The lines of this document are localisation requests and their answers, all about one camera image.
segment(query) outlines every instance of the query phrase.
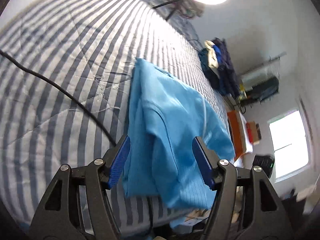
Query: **light blue cloth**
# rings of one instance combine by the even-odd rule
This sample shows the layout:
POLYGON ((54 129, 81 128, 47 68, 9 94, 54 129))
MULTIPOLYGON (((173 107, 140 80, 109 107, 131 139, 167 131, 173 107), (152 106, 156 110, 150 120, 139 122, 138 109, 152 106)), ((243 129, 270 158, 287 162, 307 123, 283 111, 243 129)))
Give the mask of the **light blue cloth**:
POLYGON ((192 140, 201 136, 220 158, 235 156, 215 111, 192 87, 139 58, 130 93, 126 196, 160 195, 169 208, 210 209, 215 192, 202 180, 192 140))

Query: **bed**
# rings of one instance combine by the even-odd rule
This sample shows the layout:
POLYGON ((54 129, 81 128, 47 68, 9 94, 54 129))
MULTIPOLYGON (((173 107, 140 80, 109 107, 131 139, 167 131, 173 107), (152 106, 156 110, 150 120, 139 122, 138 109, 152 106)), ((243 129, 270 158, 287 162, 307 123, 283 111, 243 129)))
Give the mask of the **bed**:
MULTIPOLYGON (((186 27, 191 24, 181 27, 184 20, 175 17, 176 26, 170 25, 145 0, 42 0, 2 31, 0 48, 82 102, 116 141, 126 132, 137 57, 204 95, 227 128, 222 98, 186 40, 183 30, 193 32, 186 27)), ((14 220, 28 227, 58 168, 89 164, 105 154, 109 141, 69 98, 2 57, 0 95, 1 200, 14 220)), ((84 192, 82 211, 90 229, 84 192)), ((108 198, 123 236, 148 231, 146 197, 124 198, 120 181, 108 198)), ((154 226, 190 211, 171 210, 160 197, 151 199, 154 226)))

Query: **blue gripper pad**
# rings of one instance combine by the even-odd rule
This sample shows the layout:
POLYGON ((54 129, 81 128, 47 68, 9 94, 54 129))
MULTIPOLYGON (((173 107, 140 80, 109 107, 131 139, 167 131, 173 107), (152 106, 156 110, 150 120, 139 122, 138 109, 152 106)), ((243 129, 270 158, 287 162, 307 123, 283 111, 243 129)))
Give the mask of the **blue gripper pad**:
POLYGON ((128 154, 130 152, 130 147, 131 147, 131 141, 129 136, 127 136, 124 139, 124 142, 122 143, 118 151, 118 154, 116 155, 110 167, 109 181, 108 181, 109 188, 112 188, 114 185, 118 183, 124 167, 124 163, 127 160, 128 154))
POLYGON ((198 164, 204 183, 209 186, 210 189, 212 189, 214 186, 214 181, 212 179, 213 169, 196 138, 192 140, 192 152, 196 158, 196 162, 198 164))

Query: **silver bolt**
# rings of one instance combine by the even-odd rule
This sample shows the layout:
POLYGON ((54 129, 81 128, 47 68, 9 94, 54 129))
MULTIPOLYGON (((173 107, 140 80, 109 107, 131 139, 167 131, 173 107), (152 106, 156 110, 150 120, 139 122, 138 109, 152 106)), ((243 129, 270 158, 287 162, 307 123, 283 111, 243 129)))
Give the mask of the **silver bolt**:
POLYGON ((96 160, 94 160, 94 164, 95 165, 101 165, 101 164, 103 164, 103 160, 102 159, 96 159, 96 160))
POLYGON ((66 164, 63 164, 63 165, 60 167, 60 170, 62 170, 62 171, 66 171, 67 169, 69 169, 69 166, 66 165, 66 164))
POLYGON ((222 165, 222 166, 227 166, 229 164, 228 160, 220 160, 219 163, 222 165))
POLYGON ((253 170, 256 171, 256 172, 261 172, 261 171, 262 171, 262 168, 259 167, 259 166, 254 166, 254 167, 253 167, 253 170))

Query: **bright window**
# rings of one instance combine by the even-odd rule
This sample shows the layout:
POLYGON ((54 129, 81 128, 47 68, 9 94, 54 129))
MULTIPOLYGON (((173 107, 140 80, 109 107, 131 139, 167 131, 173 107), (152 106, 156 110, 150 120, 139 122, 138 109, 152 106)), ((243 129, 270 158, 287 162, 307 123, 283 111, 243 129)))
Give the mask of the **bright window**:
POLYGON ((275 151, 277 178, 308 164, 306 132, 299 111, 270 123, 269 127, 275 151))

